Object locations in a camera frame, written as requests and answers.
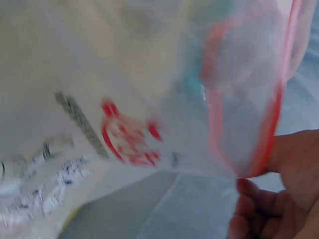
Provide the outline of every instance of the translucent plastic bag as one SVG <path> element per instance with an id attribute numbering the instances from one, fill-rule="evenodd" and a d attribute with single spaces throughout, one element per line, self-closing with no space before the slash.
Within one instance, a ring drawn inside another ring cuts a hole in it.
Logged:
<path id="1" fill-rule="evenodd" d="M 300 0 L 1 4 L 0 152 L 17 173 L 3 176 L 0 221 L 12 238 L 129 176 L 262 170 Z"/>

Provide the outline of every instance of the hand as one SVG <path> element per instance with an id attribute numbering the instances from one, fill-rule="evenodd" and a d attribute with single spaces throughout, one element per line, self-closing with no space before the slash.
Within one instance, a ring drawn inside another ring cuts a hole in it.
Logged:
<path id="1" fill-rule="evenodd" d="M 260 190 L 238 179 L 228 238 L 318 239 L 319 130 L 277 136 L 267 172 L 280 173 L 286 190 Z"/>

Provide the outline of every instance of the red logo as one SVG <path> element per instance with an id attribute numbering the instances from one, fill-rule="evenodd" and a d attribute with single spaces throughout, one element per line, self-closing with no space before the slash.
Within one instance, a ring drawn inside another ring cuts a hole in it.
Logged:
<path id="1" fill-rule="evenodd" d="M 149 134 L 156 141 L 162 142 L 157 124 L 142 123 L 121 114 L 110 100 L 102 103 L 102 109 L 106 118 L 101 132 L 111 152 L 123 163 L 155 167 L 160 161 L 160 152 L 150 149 L 145 142 L 145 137 Z"/>

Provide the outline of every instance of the floor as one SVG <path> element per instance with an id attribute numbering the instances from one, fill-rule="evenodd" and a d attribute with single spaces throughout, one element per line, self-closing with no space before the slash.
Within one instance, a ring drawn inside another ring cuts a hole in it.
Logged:
<path id="1" fill-rule="evenodd" d="M 304 61 L 290 80 L 277 134 L 319 128 L 319 9 Z M 255 179 L 283 188 L 278 175 Z M 60 239 L 224 239 L 237 194 L 233 181 L 159 172 L 85 205 Z"/>

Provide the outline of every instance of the white plastic bag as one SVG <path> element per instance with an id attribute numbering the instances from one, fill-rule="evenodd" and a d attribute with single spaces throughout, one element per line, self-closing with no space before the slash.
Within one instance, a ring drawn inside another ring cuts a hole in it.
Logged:
<path id="1" fill-rule="evenodd" d="M 61 208 L 155 169 L 241 176 L 262 169 L 300 0 L 1 4 L 0 152 L 6 160 L 22 154 L 28 169 L 1 200 L 3 235 L 32 235 Z M 33 168 L 35 150 L 54 135 L 72 149 Z M 141 169 L 131 175 L 122 164 Z M 79 181 L 61 180 L 70 169 Z M 110 170 L 125 180 L 106 187 Z"/>

